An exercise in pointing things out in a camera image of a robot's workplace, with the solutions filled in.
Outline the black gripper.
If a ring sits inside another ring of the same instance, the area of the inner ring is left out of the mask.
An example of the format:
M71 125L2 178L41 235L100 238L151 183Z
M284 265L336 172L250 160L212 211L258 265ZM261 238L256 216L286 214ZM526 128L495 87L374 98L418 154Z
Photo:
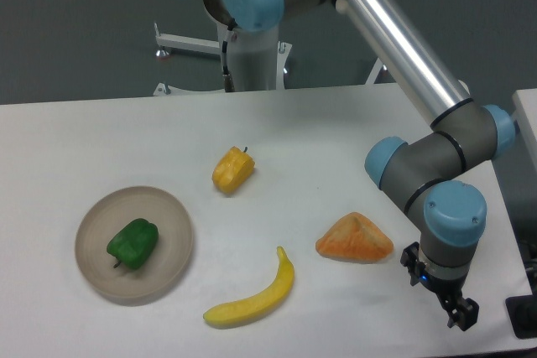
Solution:
M410 276L410 285L413 287L419 283L437 296L448 314L448 328L456 326L467 331L477 322L479 314L479 304L462 295L470 264L444 267L419 253L419 248L420 244L413 242L402 251L400 258L400 264Z

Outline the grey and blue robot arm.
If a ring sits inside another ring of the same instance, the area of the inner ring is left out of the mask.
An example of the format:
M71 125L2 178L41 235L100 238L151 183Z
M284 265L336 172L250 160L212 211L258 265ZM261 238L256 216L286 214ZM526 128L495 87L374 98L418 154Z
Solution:
M388 137L368 153L371 180L420 231L402 265L412 284L434 293L448 324L469 329L478 305L462 286L486 224L482 194L459 176L504 152L515 125L497 106L479 106L441 63L394 0L204 0L221 25L218 54L228 92L277 84L277 32L289 15L331 3L353 22L429 123L415 143Z

